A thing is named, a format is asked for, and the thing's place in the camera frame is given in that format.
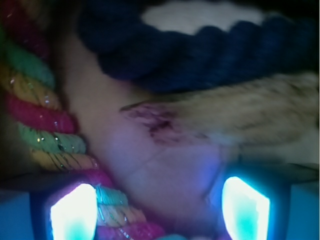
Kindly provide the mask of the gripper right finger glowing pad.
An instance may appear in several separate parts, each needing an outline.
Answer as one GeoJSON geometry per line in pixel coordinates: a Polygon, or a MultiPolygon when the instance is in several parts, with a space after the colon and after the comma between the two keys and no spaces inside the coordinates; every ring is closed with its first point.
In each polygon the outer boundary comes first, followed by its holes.
{"type": "Polygon", "coordinates": [[[284,240],[290,183],[283,164],[233,164],[222,178],[220,205],[232,240],[284,240]]]}

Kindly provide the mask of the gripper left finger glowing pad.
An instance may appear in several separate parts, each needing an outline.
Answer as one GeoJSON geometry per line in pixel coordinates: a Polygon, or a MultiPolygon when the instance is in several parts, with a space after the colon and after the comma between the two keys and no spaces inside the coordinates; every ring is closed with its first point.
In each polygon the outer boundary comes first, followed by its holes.
{"type": "Polygon", "coordinates": [[[30,192],[30,212],[36,240],[93,240],[97,191],[80,175],[54,179],[30,192]]]}

